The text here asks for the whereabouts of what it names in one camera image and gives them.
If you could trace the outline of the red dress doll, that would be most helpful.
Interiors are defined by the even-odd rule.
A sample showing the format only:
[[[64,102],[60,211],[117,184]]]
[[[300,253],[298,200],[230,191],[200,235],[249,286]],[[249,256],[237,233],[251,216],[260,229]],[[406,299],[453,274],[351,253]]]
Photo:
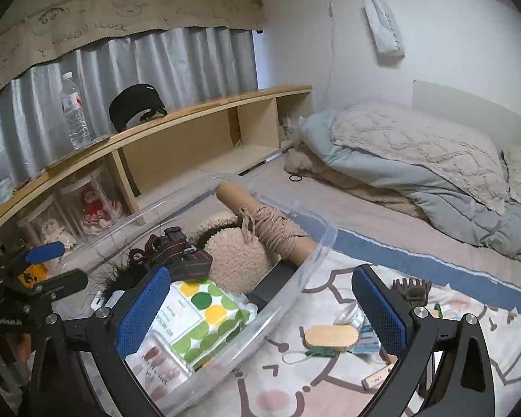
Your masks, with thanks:
[[[104,201],[93,186],[86,186],[82,191],[82,204],[82,231],[87,235],[97,235],[112,227],[123,213],[120,201]]]

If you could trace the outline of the grey curtain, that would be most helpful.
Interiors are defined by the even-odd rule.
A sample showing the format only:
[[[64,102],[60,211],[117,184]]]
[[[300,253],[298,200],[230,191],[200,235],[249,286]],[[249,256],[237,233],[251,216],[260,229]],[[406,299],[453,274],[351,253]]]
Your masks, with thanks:
[[[73,150],[61,109],[67,72],[82,93],[94,138],[115,131],[109,106],[135,84],[154,86],[169,110],[258,87],[249,31],[175,28],[94,42],[30,68],[0,91],[0,154],[7,155],[15,183]]]

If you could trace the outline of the clear plastic storage bin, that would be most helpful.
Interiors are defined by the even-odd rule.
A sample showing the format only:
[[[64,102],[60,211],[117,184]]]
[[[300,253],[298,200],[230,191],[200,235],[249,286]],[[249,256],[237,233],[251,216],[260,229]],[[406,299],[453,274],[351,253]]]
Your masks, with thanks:
[[[261,224],[218,198],[221,183],[219,176],[202,178],[124,216],[91,235],[62,265],[88,278],[85,289],[55,305],[63,319],[74,320],[115,304],[114,283],[132,260],[151,253],[166,264],[160,242],[171,228],[186,237],[190,256],[205,251],[212,258],[203,279],[172,273],[150,308],[138,314],[144,330],[124,346],[124,360],[153,414],[179,414],[249,358],[291,309],[337,236],[301,203],[238,178],[270,216]]]

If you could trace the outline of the green dotted wipes pack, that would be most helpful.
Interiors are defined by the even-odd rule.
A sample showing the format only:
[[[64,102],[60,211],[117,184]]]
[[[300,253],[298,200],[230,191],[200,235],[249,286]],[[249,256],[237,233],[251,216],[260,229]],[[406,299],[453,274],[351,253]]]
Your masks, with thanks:
[[[198,370],[226,347],[258,314],[243,294],[211,280],[178,280],[155,318],[155,327],[188,368]]]

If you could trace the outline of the white hanging bag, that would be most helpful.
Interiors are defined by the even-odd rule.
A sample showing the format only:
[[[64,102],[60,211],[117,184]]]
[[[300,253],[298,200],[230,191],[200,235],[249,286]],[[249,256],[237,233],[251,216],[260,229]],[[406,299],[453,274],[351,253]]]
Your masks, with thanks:
[[[402,35],[387,1],[363,0],[363,3],[377,53],[387,57],[403,57]]]

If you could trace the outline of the wooden oval brush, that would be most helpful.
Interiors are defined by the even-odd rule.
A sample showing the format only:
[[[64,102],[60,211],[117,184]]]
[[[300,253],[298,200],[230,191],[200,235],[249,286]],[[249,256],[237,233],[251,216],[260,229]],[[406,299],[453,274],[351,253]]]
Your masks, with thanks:
[[[304,339],[309,348],[345,352],[356,344],[358,330],[351,325],[317,325],[305,332]]]

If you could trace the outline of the grey blue duvet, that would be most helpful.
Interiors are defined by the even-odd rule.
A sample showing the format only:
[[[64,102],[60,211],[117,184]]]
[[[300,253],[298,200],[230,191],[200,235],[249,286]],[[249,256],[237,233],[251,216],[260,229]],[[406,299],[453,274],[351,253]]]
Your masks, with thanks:
[[[305,152],[317,157],[315,172],[335,172],[366,186],[393,190],[409,199],[435,229],[475,247],[489,247],[521,262],[521,205],[508,202],[505,213],[489,210],[473,197],[422,166],[384,159],[330,140],[335,110],[298,122],[298,138]]]

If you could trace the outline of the cartoon printed bed sheet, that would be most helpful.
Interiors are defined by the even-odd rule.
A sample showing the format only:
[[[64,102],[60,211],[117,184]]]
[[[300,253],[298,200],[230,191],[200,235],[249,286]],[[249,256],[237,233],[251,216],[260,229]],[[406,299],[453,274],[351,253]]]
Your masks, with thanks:
[[[387,353],[363,316],[351,279],[371,264],[384,283],[430,280],[427,309],[459,319],[471,313],[486,338],[497,416],[521,398],[521,288],[472,273],[429,255],[390,247],[353,231],[339,231],[295,305],[259,349],[199,403],[191,416],[355,416],[390,373]],[[358,340],[334,358],[308,357],[305,332],[317,325],[351,325]]]

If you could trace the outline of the beige quilted pillow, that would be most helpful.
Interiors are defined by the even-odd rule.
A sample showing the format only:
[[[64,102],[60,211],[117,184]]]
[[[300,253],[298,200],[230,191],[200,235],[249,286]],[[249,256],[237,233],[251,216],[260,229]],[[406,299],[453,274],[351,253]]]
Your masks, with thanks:
[[[499,215],[508,185],[500,154],[480,131],[387,101],[365,100],[344,109],[331,126],[341,147],[425,167]]]

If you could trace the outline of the white headboard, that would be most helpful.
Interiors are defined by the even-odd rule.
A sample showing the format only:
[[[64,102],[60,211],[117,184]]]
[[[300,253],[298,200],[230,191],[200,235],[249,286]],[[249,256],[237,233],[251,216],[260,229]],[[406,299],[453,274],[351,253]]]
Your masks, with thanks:
[[[474,94],[414,80],[412,106],[486,134],[500,151],[521,147],[521,116]]]

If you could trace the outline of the beige fluffy plush hat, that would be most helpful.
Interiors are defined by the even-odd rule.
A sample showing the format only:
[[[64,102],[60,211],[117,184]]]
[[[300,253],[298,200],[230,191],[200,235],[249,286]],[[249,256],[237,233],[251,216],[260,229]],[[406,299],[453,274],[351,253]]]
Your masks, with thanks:
[[[210,280],[234,294],[251,292],[280,260],[246,230],[240,216],[230,211],[210,215],[190,232],[188,239],[213,258]]]

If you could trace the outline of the wooden low shelf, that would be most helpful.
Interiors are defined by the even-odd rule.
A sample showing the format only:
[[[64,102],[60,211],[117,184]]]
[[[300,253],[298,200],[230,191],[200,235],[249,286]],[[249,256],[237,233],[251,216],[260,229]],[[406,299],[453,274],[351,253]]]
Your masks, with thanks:
[[[113,168],[131,212],[197,173],[239,174],[288,149],[281,122],[311,111],[310,86],[279,86],[176,110],[47,167],[0,207],[0,226],[57,183],[99,160]]]

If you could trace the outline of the beige good luck valance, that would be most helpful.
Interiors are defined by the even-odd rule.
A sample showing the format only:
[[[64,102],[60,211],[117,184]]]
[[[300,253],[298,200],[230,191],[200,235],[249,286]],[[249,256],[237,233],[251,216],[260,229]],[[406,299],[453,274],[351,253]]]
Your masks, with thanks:
[[[175,27],[253,31],[264,20],[262,0],[66,0],[0,33],[0,90],[95,41]]]

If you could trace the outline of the cardboard tube with rope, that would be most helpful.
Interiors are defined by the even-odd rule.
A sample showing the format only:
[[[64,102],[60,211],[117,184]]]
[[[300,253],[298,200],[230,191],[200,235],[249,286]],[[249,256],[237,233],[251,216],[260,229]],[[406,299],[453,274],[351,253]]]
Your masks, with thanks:
[[[292,219],[278,209],[260,203],[235,182],[220,183],[216,196],[242,224],[272,253],[298,267],[308,259],[317,244]]]

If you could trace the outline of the clear water bottle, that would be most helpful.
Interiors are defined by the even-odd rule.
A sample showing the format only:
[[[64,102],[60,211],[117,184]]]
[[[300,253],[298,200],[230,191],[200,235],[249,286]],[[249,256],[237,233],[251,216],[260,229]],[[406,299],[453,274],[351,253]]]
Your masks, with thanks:
[[[62,74],[60,98],[70,142],[75,150],[79,150],[91,142],[91,134],[84,113],[82,93],[73,80],[72,72]]]

